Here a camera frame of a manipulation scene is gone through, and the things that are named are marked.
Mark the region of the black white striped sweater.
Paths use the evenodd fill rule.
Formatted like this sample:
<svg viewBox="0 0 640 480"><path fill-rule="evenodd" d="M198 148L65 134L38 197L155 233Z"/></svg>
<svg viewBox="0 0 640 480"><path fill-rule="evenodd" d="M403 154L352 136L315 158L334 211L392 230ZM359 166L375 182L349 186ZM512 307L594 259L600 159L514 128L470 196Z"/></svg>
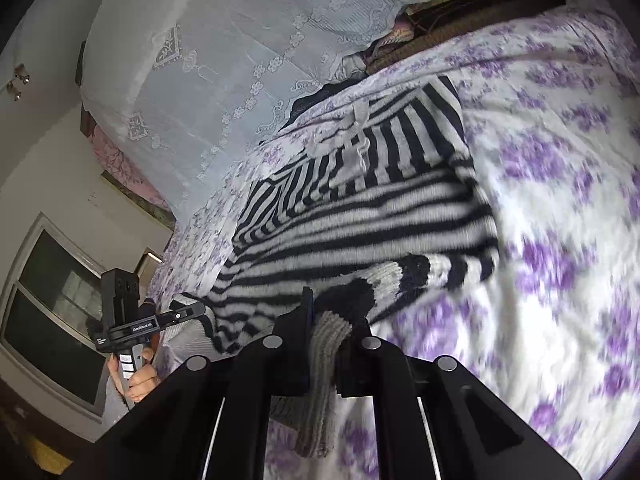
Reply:
<svg viewBox="0 0 640 480"><path fill-rule="evenodd" d="M428 292L480 284L499 261L498 231L449 78L353 102L288 164L254 184L232 251L204 297L216 351L239 351L314 296L310 390L271 415L296 453L332 450L334 361L360 326Z"/></svg>

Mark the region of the pink folded clothes pile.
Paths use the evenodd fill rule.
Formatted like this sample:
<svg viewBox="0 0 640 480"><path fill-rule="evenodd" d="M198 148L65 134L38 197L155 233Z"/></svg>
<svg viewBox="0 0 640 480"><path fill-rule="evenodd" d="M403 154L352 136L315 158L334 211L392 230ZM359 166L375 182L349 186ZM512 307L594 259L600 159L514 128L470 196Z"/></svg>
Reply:
<svg viewBox="0 0 640 480"><path fill-rule="evenodd" d="M386 54L396 50L401 44L413 40L414 25L406 14L400 14L396 18L394 27L384 37L375 40L367 50L345 56L335 73L338 81L349 79L362 79L367 75L367 68Z"/></svg>

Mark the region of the purple floral bed sheet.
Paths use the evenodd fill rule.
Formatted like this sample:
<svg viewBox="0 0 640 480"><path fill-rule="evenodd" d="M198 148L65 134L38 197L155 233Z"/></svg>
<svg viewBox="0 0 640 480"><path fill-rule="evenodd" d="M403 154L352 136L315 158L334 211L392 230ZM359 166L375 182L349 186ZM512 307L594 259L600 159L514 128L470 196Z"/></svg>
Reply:
<svg viewBox="0 0 640 480"><path fill-rule="evenodd" d="M250 181L352 101L450 79L501 261L487 283L424 297L376 333L457 358L586 479L639 421L639 50L608 0L566 0L420 52L311 107L250 153L180 226L152 279L161 304L205 294Z"/></svg>

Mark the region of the pink floral pillow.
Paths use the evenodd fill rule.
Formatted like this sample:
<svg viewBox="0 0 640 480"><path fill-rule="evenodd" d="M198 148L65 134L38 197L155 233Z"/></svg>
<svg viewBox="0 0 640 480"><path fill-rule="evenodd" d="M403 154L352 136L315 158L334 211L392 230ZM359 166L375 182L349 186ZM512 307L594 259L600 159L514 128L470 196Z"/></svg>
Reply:
<svg viewBox="0 0 640 480"><path fill-rule="evenodd" d="M140 196L150 204L169 210L168 203L157 192L142 172L130 162L122 150L108 137L85 107L81 107L80 131L92 145L101 167L128 191Z"/></svg>

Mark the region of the white lace cover cloth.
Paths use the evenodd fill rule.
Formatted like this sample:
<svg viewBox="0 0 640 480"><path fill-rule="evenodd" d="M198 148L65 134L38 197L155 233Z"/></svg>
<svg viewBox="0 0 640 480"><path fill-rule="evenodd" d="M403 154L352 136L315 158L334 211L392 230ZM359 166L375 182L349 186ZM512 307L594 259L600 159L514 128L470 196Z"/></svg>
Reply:
<svg viewBox="0 0 640 480"><path fill-rule="evenodd" d="M421 1L102 0L82 104L186 219L297 99Z"/></svg>

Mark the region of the woven rattan mat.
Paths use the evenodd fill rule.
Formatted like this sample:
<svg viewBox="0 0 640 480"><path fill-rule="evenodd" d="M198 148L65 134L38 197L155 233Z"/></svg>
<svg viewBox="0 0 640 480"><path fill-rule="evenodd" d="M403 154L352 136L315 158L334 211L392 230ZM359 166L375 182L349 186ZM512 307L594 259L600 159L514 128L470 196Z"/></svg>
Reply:
<svg viewBox="0 0 640 480"><path fill-rule="evenodd" d="M447 0L412 6L406 14L414 25L413 40L373 62L373 75L398 61L483 27L516 18L529 18L559 6L565 0Z"/></svg>

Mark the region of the dark window with frame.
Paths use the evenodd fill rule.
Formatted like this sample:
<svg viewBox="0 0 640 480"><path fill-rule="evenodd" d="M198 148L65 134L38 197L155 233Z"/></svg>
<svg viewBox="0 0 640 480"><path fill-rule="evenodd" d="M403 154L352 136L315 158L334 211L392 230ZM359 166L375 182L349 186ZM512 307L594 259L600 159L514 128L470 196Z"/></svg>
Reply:
<svg viewBox="0 0 640 480"><path fill-rule="evenodd" d="M102 315L103 271L38 214L1 294L1 350L47 394L92 418L103 413L108 378L88 333Z"/></svg>

